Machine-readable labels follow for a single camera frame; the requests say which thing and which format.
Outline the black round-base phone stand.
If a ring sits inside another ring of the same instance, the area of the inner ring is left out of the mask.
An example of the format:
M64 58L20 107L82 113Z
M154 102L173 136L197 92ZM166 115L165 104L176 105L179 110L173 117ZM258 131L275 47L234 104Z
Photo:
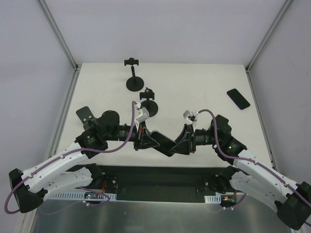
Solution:
M145 88L144 92L139 93L139 99L144 99L141 106L146 108L150 117L154 117L158 113L158 104L155 102L155 93L152 89Z

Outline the black phone silver edge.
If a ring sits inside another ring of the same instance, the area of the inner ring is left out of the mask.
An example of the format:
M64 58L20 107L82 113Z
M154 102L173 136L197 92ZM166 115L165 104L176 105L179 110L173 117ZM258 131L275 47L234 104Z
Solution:
M160 147L154 148L154 149L167 156L168 155L168 145L170 143L175 143L175 141L171 140L170 138L163 135L159 131L153 131L153 132L155 134L156 141L160 144Z

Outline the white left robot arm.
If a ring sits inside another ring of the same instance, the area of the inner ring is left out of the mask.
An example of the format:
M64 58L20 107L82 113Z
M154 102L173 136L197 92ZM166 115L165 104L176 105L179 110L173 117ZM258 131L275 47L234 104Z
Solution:
M105 111L99 118L92 115L84 121L84 132L63 151L27 170L15 168L9 172L11 192L4 205L11 214L8 202L14 197L20 213L30 212L46 199L62 191L90 186L99 188L103 183L102 172L96 164L76 171L69 169L100 153L114 153L128 142L138 141L143 123L150 117L145 107L132 109L130 125L120 125L116 111Z

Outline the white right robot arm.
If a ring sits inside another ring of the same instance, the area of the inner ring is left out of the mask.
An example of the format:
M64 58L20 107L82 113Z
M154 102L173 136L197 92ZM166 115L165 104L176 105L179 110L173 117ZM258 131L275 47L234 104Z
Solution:
M268 167L243 143L232 136L227 118L212 115L207 130L196 128L202 111L183 114L189 122L190 138L186 140L194 152L196 146L212 145L218 157L229 163L220 176L223 191L233 188L252 196L271 208L277 217L292 230L300 230L311 216L311 185L298 183Z

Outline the black far phone stand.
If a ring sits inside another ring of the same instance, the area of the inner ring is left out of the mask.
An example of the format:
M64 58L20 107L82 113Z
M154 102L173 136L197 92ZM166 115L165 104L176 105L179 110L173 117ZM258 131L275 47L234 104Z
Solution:
M139 60L134 58L129 58L124 60L125 66L131 66L132 76L126 81L126 88L132 92L138 92L144 87L144 81L141 77L137 76L135 73L134 65L139 65Z

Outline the black plate wooden-base stand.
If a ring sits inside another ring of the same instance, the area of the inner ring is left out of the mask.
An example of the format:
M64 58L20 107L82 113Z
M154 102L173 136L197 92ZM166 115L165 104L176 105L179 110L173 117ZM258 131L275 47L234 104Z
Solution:
M84 130L94 129L96 125L96 117L88 106L84 106L76 111L76 115L83 124Z

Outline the black phone far right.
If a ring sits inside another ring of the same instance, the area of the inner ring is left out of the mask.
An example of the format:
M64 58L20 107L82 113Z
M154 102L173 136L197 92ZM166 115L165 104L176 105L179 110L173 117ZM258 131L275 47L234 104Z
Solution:
M236 88L227 91L227 95L240 110L250 107L250 103Z

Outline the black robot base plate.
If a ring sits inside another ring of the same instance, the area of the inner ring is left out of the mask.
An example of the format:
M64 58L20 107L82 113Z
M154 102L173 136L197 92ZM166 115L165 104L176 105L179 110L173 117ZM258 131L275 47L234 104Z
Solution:
M203 203L205 196L233 193L228 167L99 166L101 177L87 185L117 200Z

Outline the aluminium frame post left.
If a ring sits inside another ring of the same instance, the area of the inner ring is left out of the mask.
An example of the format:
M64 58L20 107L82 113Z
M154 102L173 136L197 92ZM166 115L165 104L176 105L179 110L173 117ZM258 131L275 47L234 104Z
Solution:
M54 19L54 16L52 15L52 12L49 8L49 6L47 5L45 0L37 0L36 1L38 6L40 7L40 9L43 12L44 17L46 18L57 42L59 43L61 49L63 50L67 60L69 61L70 65L72 66L74 71L79 70L79 64L75 61L69 46L67 45L58 25L56 20Z

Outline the aluminium frame post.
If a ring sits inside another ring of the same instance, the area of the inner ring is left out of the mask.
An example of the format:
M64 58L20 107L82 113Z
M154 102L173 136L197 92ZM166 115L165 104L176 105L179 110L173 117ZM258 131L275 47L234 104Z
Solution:
M54 16L52 15L52 12L49 8L49 6L47 5L45 0L37 0L36 1L38 6L40 7L40 9L43 12L44 17L46 18L57 42L59 43L61 49L63 50L67 60L69 61L70 65L72 66L74 71L79 70L79 64L75 61L69 46L67 45L58 25L56 20L54 19Z
M289 8L291 7L293 3L294 3L294 0L285 0L283 2L276 16L274 17L272 23L270 24L268 30L266 31L258 47L256 48L251 60L245 66L246 73L250 73L251 69L255 65L256 61L259 59L260 55L263 53L265 47L269 43L270 39L274 35L276 29L280 25L281 21L283 20L283 18L285 17L285 15L287 14Z

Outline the aluminium frame post right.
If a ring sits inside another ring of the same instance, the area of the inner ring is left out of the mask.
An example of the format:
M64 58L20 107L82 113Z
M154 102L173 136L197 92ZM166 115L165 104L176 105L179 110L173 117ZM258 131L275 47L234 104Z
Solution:
M255 65L256 61L259 59L260 55L263 53L265 47L269 43L270 39L274 35L276 29L280 25L281 21L283 20L283 18L285 17L285 15L287 14L289 8L291 7L293 3L294 3L294 0L285 0L283 2L276 16L274 17L272 23L270 24L268 30L266 31L258 47L256 48L251 60L245 66L246 73L250 73L251 69Z

